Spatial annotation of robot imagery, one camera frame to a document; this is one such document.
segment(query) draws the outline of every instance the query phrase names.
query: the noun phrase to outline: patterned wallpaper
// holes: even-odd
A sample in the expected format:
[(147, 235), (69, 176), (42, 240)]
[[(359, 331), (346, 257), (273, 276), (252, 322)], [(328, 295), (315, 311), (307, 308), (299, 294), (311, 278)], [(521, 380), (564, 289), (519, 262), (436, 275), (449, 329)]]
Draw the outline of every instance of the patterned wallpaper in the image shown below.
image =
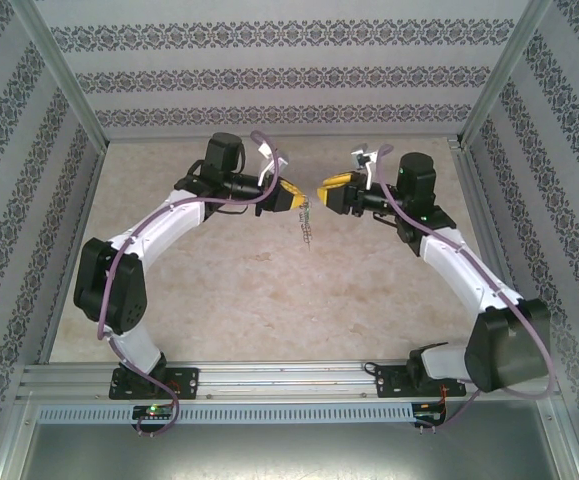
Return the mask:
[(456, 134), (527, 0), (37, 5), (113, 139)]
[(553, 313), (579, 438), (579, 0), (548, 9), (471, 145), (516, 286)]
[(0, 427), (17, 369), (39, 358), (97, 161), (36, 46), (0, 1)]

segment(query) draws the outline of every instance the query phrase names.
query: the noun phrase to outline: marble floor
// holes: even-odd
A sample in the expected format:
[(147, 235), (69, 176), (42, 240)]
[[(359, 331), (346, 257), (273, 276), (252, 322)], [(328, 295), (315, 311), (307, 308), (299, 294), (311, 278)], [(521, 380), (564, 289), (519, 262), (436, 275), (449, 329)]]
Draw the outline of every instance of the marble floor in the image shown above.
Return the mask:
[[(290, 164), (283, 176), (312, 201), (313, 238), (303, 241), (299, 211), (214, 215), (177, 241), (146, 275), (143, 319), (169, 360), (289, 361), (404, 358), (416, 347), (468, 337), (472, 319), (449, 286), (372, 220), (338, 216), (316, 196), (322, 180), (350, 170), (351, 148), (366, 139), (277, 139)], [(395, 183), (400, 157), (431, 155), (437, 203), (477, 251), (456, 170), (444, 138), (372, 138), (394, 145), (385, 171)], [(247, 139), (247, 169), (259, 154)], [(112, 144), (85, 240), (108, 239), (153, 210), (206, 140)], [(96, 325), (75, 308), (73, 281), (52, 362), (115, 361)]]

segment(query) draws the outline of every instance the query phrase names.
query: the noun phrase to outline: wire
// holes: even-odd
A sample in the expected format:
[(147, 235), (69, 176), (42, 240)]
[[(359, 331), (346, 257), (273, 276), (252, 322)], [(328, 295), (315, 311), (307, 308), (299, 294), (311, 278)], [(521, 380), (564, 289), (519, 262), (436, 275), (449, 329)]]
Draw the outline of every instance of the wire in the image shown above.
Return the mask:
[[(137, 236), (140, 235), (140, 233), (145, 228), (147, 228), (147, 226), (149, 226), (149, 224), (151, 224), (151, 222), (156, 220), (158, 217), (160, 217), (164, 213), (171, 211), (172, 208), (176, 208), (176, 207), (179, 207), (181, 205), (186, 205), (188, 203), (195, 203), (195, 202), (216, 203), (216, 204), (220, 204), (220, 205), (245, 206), (245, 205), (252, 205), (254, 203), (262, 202), (267, 197), (269, 197), (269, 195), (271, 195), (271, 193), (276, 188), (276, 185), (278, 184), (278, 178), (280, 175), (280, 159), (278, 157), (277, 148), (275, 147), (275, 145), (271, 141), (271, 139), (259, 130), (254, 130), (253, 132), (251, 132), (250, 137), (251, 137), (251, 140), (253, 140), (254, 143), (256, 143), (258, 146), (261, 146), (262, 144), (266, 143), (269, 146), (269, 148), (271, 149), (271, 155), (273, 158), (273, 164), (274, 164), (273, 177), (272, 177), (271, 183), (269, 184), (269, 187), (264, 191), (264, 193), (262, 195), (260, 195), (257, 198), (251, 199), (251, 200), (232, 200), (232, 199), (225, 199), (225, 198), (191, 197), (191, 198), (185, 198), (183, 200), (178, 200), (177, 202), (173, 202), (170, 205), (162, 207), (161, 209), (156, 210), (151, 215), (149, 215), (140, 225), (138, 225), (136, 227), (136, 229), (132, 232), (131, 236), (129, 236), (124, 241), (124, 243), (121, 245), (121, 247), (118, 249), (116, 256), (114, 257), (113, 261), (111, 262), (111, 266), (109, 267), (107, 280), (105, 282), (105, 289), (104, 289), (104, 292), (102, 295), (102, 305), (100, 307), (100, 316), (98, 318), (98, 331), (97, 331), (98, 340), (103, 340), (106, 338), (109, 341), (109, 346), (114, 351), (114, 353), (118, 356), (118, 358), (120, 359), (120, 362), (123, 365), (125, 365), (127, 368), (129, 368), (134, 373), (140, 375), (145, 380), (151, 382), (153, 385), (155, 385), (158, 388), (167, 392), (167, 394), (171, 396), (172, 402), (174, 404), (175, 413), (171, 416), (171, 419), (169, 420), (169, 422), (167, 424), (165, 424), (159, 430), (149, 433), (148, 435), (150, 437), (155, 437), (157, 435), (161, 435), (173, 426), (173, 424), (176, 422), (176, 420), (178, 418), (178, 413), (180, 411), (180, 401), (179, 401), (176, 393), (171, 388), (164, 385), (162, 382), (156, 380), (155, 378), (151, 377), (149, 374), (143, 372), (137, 366), (135, 366), (133, 363), (131, 363), (129, 361), (129, 359), (127, 359), (127, 357), (125, 357), (125, 355), (120, 351), (120, 349), (116, 345), (111, 334), (105, 332), (105, 324), (106, 324), (106, 319), (107, 319), (107, 310), (109, 308), (109, 296), (111, 294), (111, 286), (113, 285), (113, 280), (116, 276), (116, 271), (118, 270), (118, 265), (120, 263), (120, 259), (122, 258), (124, 253), (127, 251), (129, 246), (132, 243), (134, 243)], [(244, 168), (244, 155), (241, 158), (242, 158), (242, 168)], [(138, 424), (136, 425), (136, 430), (138, 431), (138, 435), (142, 436), (143, 434), (145, 434), (147, 432), (144, 432), (143, 430), (140, 429), (141, 422), (142, 422), (142, 419), (139, 419)]]
[[(391, 205), (391, 207), (396, 211), (398, 216), (400, 218), (402, 218), (405, 222), (407, 222), (409, 225), (411, 225), (412, 227), (426, 233), (427, 235), (431, 235), (431, 236), (437, 238), (438, 240), (444, 242), (445, 244), (447, 244), (448, 246), (450, 246), (451, 248), (453, 248), (454, 250), (459, 252), (463, 257), (465, 257), (465, 259), (478, 272), (480, 277), (482, 277), (482, 279), (485, 281), (485, 283), (494, 291), (494, 293), (496, 295), (498, 295), (498, 297), (503, 301), (503, 303), (509, 308), (509, 310), (511, 310), (511, 312), (520, 321), (522, 326), (527, 330), (527, 332), (529, 333), (529, 336), (535, 342), (536, 347), (538, 347), (538, 350), (540, 351), (540, 354), (542, 355), (542, 358), (545, 361), (545, 365), (547, 366), (547, 371), (549, 374), (549, 381), (547, 383), (547, 388), (545, 388), (545, 390), (543, 392), (541, 392), (537, 395), (532, 395), (532, 394), (527, 394), (527, 393), (523, 393), (523, 392), (518, 392), (516, 390), (506, 388), (506, 387), (503, 388), (503, 391), (505, 391), (509, 394), (515, 395), (519, 398), (524, 398), (527, 400), (542, 400), (544, 398), (547, 398), (548, 396), (550, 396), (553, 393), (553, 391), (555, 389), (556, 373), (555, 373), (555, 367), (553, 364), (553, 360), (551, 359), (551, 356), (549, 355), (549, 351), (547, 350), (547, 347), (545, 346), (544, 342), (540, 338), (540, 335), (538, 335), (538, 332), (536, 332), (536, 330), (533, 328), (531, 323), (529, 323), (529, 320), (527, 320), (527, 318), (518, 309), (518, 307), (516, 305), (514, 305), (514, 303), (509, 299), (509, 297), (507, 297), (502, 291), (500, 291), (500, 288), (498, 287), (498, 285), (496, 285), (495, 280), (493, 280), (489, 276), (489, 274), (480, 266), (480, 263), (478, 262), (478, 260), (471, 253), (469, 253), (466, 249), (462, 248), (461, 245), (454, 242), (453, 240), (445, 237), (444, 235), (437, 233), (436, 231), (430, 229), (429, 227), (423, 225), (422, 223), (417, 222), (416, 220), (411, 218), (409, 215), (407, 215), (402, 208), (400, 208), (400, 206), (398, 205), (396, 200), (391, 195), (391, 192), (389, 191), (389, 187), (387, 186), (387, 183), (385, 182), (384, 173), (382, 170), (382, 157), (384, 155), (387, 155), (388, 153), (390, 153), (392, 150), (393, 150), (393, 146), (382, 145), (378, 149), (378, 154), (377, 154), (377, 158), (376, 158), (376, 173), (377, 173), (377, 177), (378, 177), (378, 183), (380, 184), (380, 187), (382, 188), (382, 191), (383, 191), (385, 197), (387, 198), (387, 201)], [(462, 412), (464, 411), (464, 409), (466, 407), (468, 407), (469, 405), (471, 405), (471, 403), (476, 399), (476, 397), (478, 395), (480, 395), (480, 393), (481, 393), (480, 390), (476, 390), (476, 392), (467, 401), (467, 403), (465, 403), (463, 405), (463, 407), (460, 410), (458, 410), (458, 412), (455, 415), (453, 415), (443, 425), (446, 425), (447, 423), (451, 423), (454, 418), (462, 415)]]

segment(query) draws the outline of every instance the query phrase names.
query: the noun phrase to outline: perforated metal strip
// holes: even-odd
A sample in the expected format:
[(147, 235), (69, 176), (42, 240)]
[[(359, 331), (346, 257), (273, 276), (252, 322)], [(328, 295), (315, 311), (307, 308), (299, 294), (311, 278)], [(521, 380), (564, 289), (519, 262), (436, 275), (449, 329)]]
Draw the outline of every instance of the perforated metal strip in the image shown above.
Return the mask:
[[(132, 405), (44, 406), (39, 424), (110, 425), (131, 422)], [(412, 422), (410, 403), (343, 405), (183, 405), (179, 424), (298, 424)]]

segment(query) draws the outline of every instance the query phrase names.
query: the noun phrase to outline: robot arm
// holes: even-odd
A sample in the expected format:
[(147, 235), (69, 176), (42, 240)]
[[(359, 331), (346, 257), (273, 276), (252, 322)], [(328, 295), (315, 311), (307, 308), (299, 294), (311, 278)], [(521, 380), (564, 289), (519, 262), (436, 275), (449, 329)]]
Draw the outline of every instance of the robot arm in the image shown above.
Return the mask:
[[(400, 239), (416, 256), (431, 265), (451, 286), (474, 321), (471, 336), (463, 342), (430, 345), (413, 350), (407, 370), (414, 385), (430, 379), (454, 378), (473, 382), (490, 392), (532, 378), (542, 377), (547, 368), (540, 353), (520, 321), (500, 298), (504, 293), (530, 321), (548, 346), (550, 314), (540, 300), (526, 301), (508, 287), (471, 252), (455, 222), (435, 205), (436, 172), (431, 157), (409, 153), (402, 157), (395, 186), (388, 185), (396, 204), (411, 218), (451, 240), (458, 248), (411, 226), (387, 201), (381, 186), (370, 183), (371, 164), (376, 152), (365, 153), (366, 146), (352, 152), (359, 170), (331, 177), (318, 190), (322, 202), (338, 214), (361, 216), (366, 210), (377, 221), (396, 228)], [(392, 216), (393, 222), (386, 220)], [(472, 265), (463, 250), (476, 259)], [(478, 271), (481, 269), (488, 283)]]
[[(147, 308), (145, 273), (178, 238), (219, 212), (219, 205), (215, 203), (179, 203), (192, 198), (252, 200), (260, 197), (269, 188), (270, 174), (273, 173), (270, 148), (263, 144), (260, 152), (266, 159), (260, 175), (242, 174), (242, 140), (226, 133), (215, 134), (209, 141), (205, 159), (191, 167), (157, 209), (109, 241), (92, 238), (84, 245), (74, 303), (90, 320), (98, 322), (109, 269), (122, 245), (131, 239), (113, 279), (104, 331), (108, 339), (113, 339), (122, 356), (140, 371), (158, 378), (166, 365), (164, 354), (153, 344), (141, 322)], [(287, 164), (286, 156), (280, 155), (280, 164), (284, 166)], [(242, 168), (236, 172), (239, 158)], [(263, 210), (280, 212), (296, 208), (304, 203), (305, 198), (295, 186), (280, 178), (270, 195), (256, 204), (256, 216)], [(160, 213), (166, 207), (169, 211)], [(139, 228), (146, 221), (147, 225)]]

